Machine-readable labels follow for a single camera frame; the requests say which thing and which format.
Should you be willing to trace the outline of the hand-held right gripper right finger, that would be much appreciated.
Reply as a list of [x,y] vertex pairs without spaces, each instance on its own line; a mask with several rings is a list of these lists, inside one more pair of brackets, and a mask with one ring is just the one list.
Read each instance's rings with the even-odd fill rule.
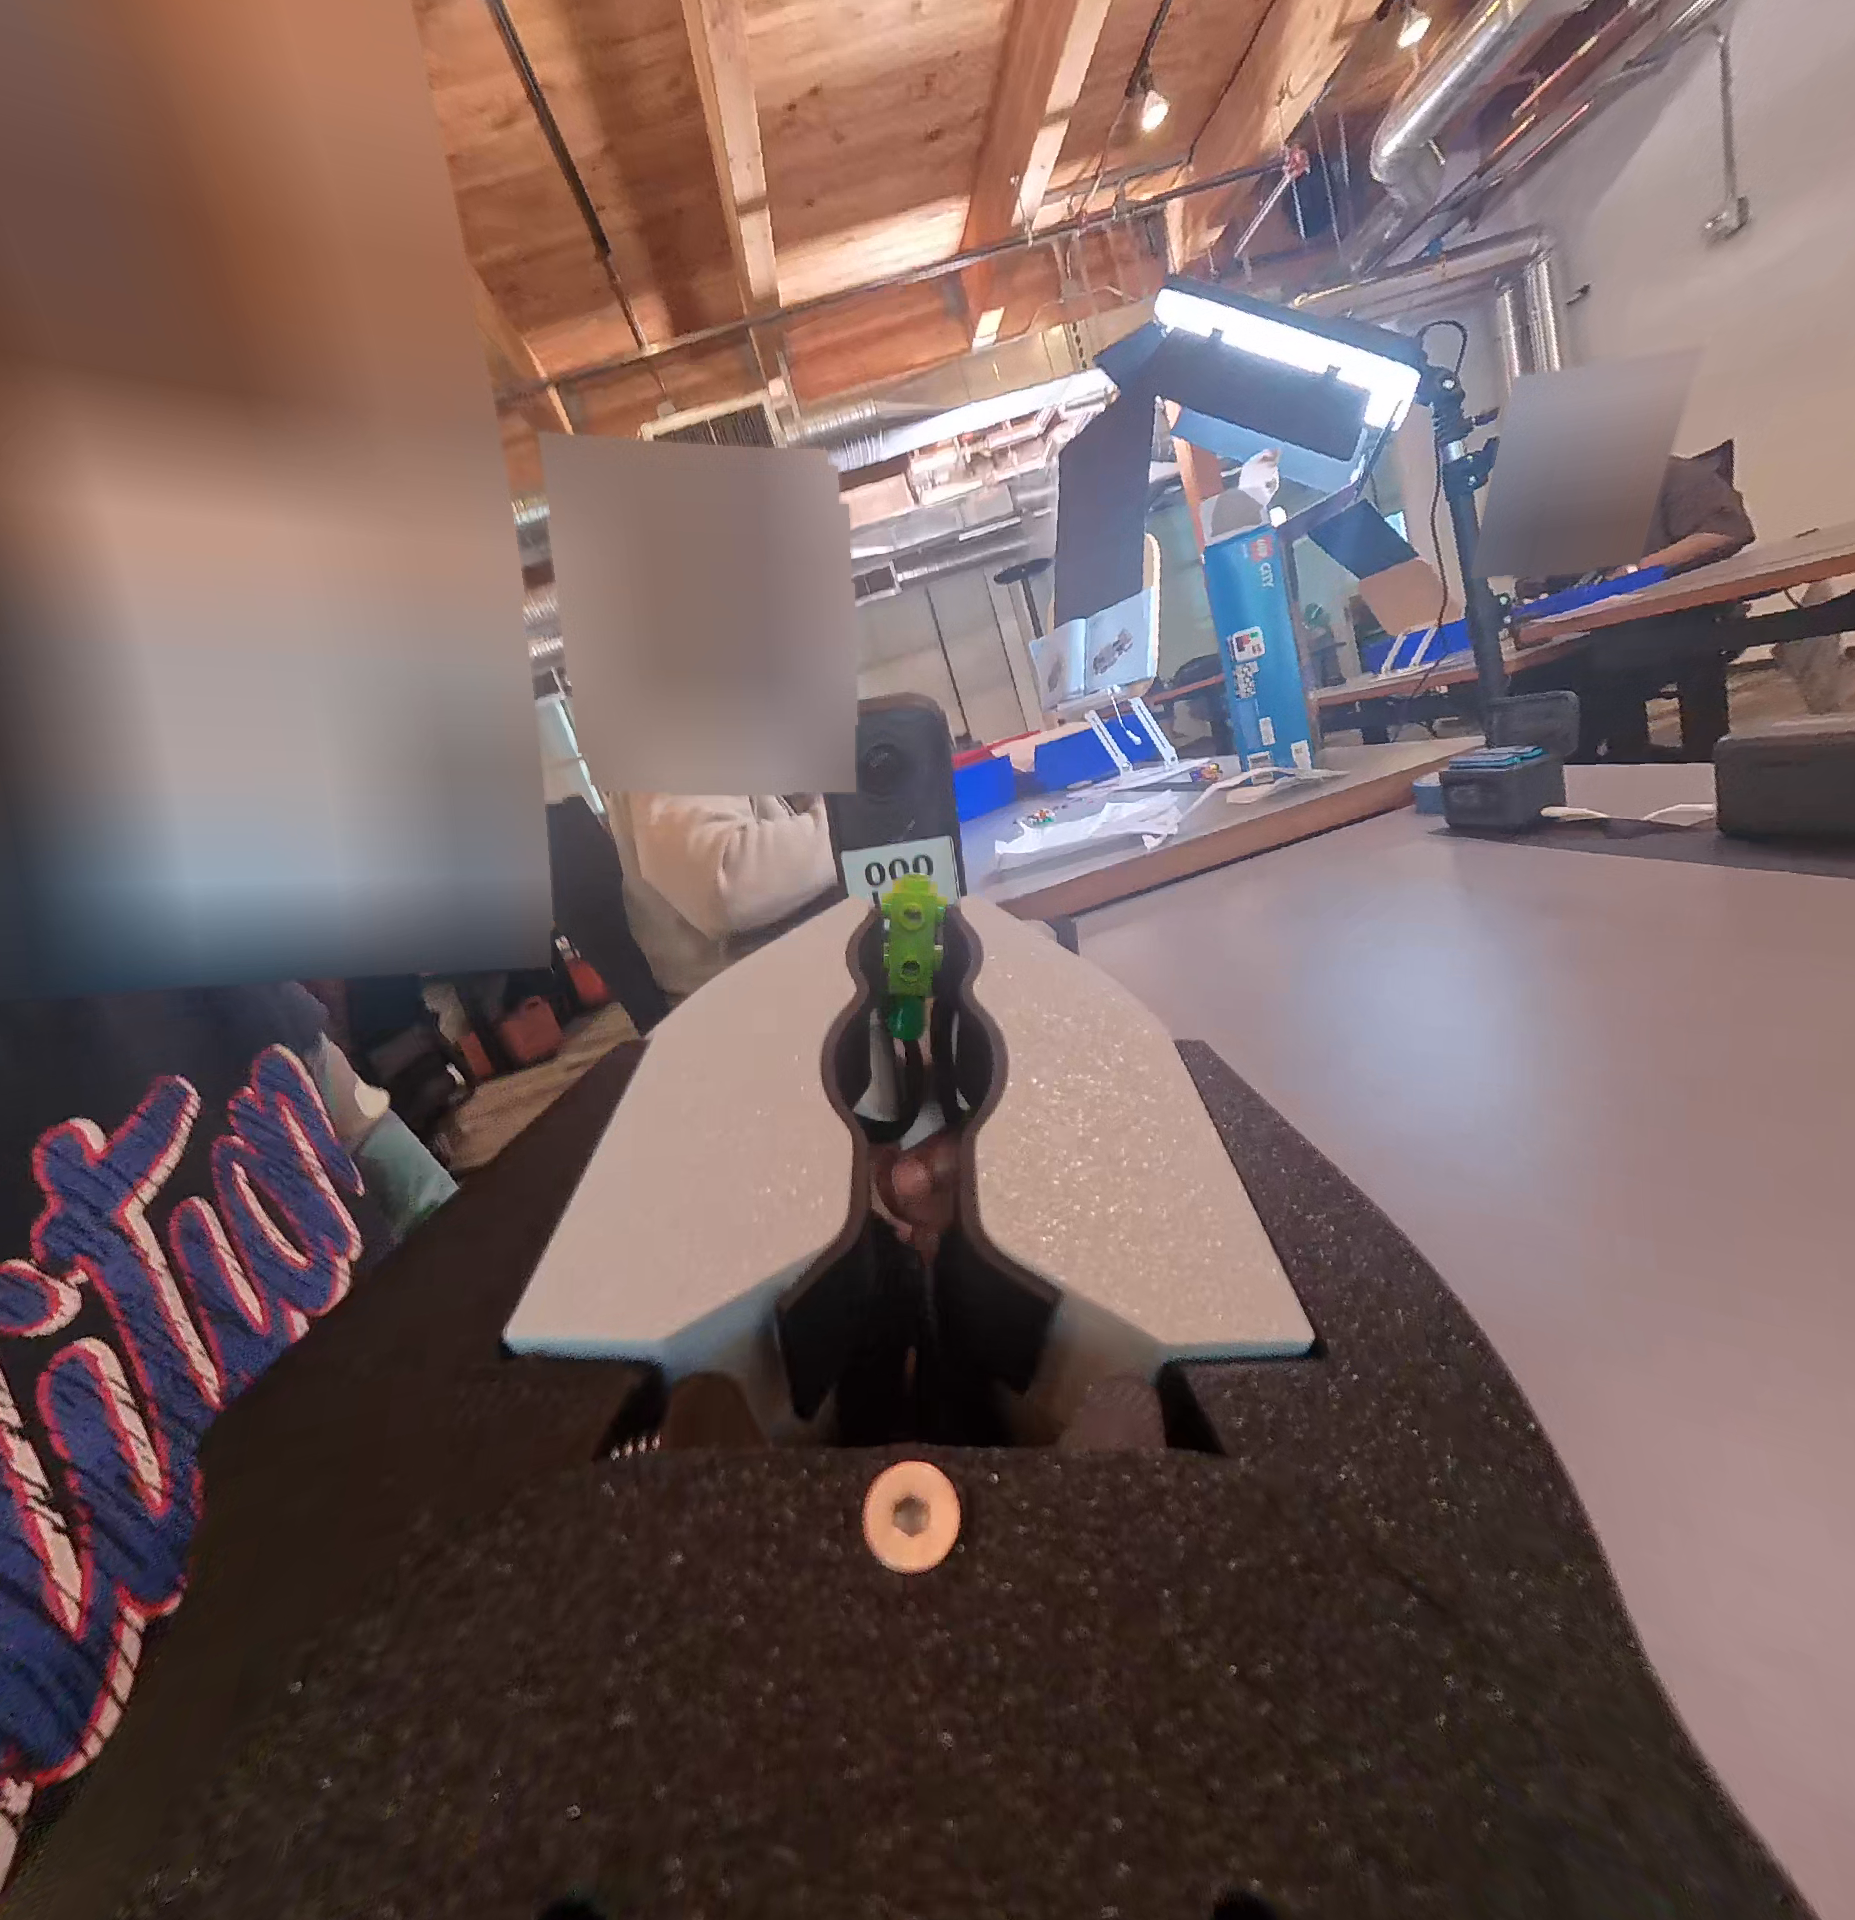
[[943,1309],[981,1362],[1302,1357],[1299,1303],[1163,1021],[1036,924],[967,900],[973,1116]]

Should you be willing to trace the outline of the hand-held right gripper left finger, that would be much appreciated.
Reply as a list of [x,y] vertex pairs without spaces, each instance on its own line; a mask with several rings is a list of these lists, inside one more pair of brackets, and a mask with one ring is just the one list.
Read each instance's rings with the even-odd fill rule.
[[843,900],[653,1029],[505,1325],[513,1357],[719,1357],[851,1222],[851,1106],[827,1041],[875,914]]

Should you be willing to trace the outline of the purple toy flower cluster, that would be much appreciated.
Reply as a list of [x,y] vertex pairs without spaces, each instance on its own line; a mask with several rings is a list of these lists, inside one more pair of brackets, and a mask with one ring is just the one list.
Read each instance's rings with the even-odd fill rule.
[[948,902],[928,875],[901,875],[881,896],[886,1027],[891,1041],[913,1044],[930,1027],[943,958]]

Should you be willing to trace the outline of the tall blue lego box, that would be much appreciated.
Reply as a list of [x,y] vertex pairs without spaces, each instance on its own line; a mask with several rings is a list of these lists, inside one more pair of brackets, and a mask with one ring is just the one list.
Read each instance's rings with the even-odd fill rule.
[[1257,525],[1214,537],[1202,570],[1234,756],[1245,770],[1313,770],[1313,717],[1280,532]]

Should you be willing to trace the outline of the person's left hand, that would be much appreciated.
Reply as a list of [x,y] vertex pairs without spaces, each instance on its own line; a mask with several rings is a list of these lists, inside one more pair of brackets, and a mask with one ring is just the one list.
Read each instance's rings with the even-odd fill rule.
[[938,1133],[909,1149],[895,1149],[881,1158],[875,1185],[897,1240],[931,1262],[945,1233],[957,1222],[957,1141]]

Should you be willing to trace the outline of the small blue bin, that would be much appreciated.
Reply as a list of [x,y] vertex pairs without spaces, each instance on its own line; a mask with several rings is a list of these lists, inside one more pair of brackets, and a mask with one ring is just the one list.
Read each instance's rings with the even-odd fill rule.
[[1029,780],[1036,793],[1062,793],[1158,765],[1163,765],[1158,743],[1124,710],[1100,713],[1076,731],[1043,738],[1036,745]]

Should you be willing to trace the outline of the white plastic bags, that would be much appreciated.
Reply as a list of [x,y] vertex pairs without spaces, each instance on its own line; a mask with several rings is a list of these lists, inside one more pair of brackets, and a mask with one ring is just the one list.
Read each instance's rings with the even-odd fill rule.
[[994,856],[1003,868],[1016,868],[1051,856],[1073,856],[1100,844],[1133,839],[1156,844],[1177,833],[1178,807],[1174,795],[1165,790],[1088,798],[1083,807],[1040,808],[1025,814],[1013,833],[996,841]]

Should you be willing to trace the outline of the booklet on clear stand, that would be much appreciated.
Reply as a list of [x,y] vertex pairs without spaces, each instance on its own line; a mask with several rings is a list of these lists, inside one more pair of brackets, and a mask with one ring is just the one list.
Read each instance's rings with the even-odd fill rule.
[[1134,768],[1125,719],[1155,684],[1158,666],[1155,597],[1134,591],[1087,619],[1058,622],[1031,640],[1031,663],[1043,719],[1049,729],[1083,725],[1107,757],[1109,770]]

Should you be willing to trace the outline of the wooden table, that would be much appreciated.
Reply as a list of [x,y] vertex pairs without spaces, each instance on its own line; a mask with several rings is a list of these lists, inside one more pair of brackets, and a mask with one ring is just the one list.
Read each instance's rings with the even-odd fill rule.
[[1333,738],[1319,756],[1324,776],[1288,785],[1262,800],[1173,790],[1174,833],[1093,839],[1003,868],[999,841],[1017,833],[1034,805],[998,808],[962,827],[967,890],[1023,919],[1083,916],[1243,859],[1302,844],[1410,807],[1416,780],[1481,745],[1476,734],[1414,736],[1385,745]]

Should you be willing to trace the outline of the small black case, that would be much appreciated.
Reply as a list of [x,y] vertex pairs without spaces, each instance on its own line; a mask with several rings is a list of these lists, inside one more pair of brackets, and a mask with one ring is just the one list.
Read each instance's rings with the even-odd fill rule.
[[1447,828],[1517,833],[1566,805],[1566,765],[1578,748],[1578,694],[1552,690],[1484,705],[1485,743],[1441,765]]

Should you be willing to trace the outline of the studio light panel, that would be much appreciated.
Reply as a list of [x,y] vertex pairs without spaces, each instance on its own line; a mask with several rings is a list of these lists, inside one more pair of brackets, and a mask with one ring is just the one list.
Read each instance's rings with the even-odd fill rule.
[[1051,622],[1107,612],[1144,582],[1155,413],[1173,436],[1222,460],[1269,449],[1313,501],[1273,532],[1295,546],[1351,513],[1370,469],[1419,402],[1419,347],[1351,317],[1171,278],[1151,320],[1096,369],[1112,388],[1058,458]]

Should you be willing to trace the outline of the black light stand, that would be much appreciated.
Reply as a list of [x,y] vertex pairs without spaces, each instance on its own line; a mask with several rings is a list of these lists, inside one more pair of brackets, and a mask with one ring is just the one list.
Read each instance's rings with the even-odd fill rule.
[[1506,600],[1491,588],[1481,564],[1481,515],[1476,495],[1485,489],[1497,460],[1500,438],[1491,429],[1500,419],[1470,409],[1461,380],[1468,330],[1458,320],[1431,320],[1416,334],[1425,366],[1419,402],[1431,413],[1436,478],[1443,501],[1452,550],[1460,566],[1464,619],[1474,670],[1474,690],[1484,738],[1491,748],[1512,745],[1506,717],[1510,679],[1506,665]]

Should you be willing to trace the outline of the black hard case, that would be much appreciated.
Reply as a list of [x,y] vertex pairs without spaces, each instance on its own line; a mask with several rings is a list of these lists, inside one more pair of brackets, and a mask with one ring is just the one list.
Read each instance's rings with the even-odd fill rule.
[[1855,844],[1855,722],[1732,731],[1712,756],[1714,821],[1745,841]]

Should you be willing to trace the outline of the long brown desk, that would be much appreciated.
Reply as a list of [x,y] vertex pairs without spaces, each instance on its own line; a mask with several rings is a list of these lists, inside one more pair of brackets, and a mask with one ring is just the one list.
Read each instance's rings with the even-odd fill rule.
[[[1629,650],[1664,622],[1720,659],[1807,637],[1855,633],[1855,520],[1757,541],[1672,580],[1649,573],[1640,586],[1614,586],[1574,608],[1560,595],[1546,612],[1517,608],[1501,637],[1506,680],[1514,684],[1586,651]],[[1398,725],[1480,713],[1476,680],[1474,661],[1450,654],[1358,675],[1312,694],[1309,702],[1321,734],[1356,731],[1375,745]]]

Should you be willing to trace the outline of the silver ventilation duct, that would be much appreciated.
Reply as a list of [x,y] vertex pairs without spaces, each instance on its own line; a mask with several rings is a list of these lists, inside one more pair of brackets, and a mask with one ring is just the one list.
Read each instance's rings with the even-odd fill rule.
[[1473,173],[1506,178],[1514,162],[1621,83],[1651,74],[1720,3],[1485,3],[1473,6],[1388,104],[1370,136],[1369,175],[1385,198],[1425,210],[1450,195],[1452,145],[1485,119]]

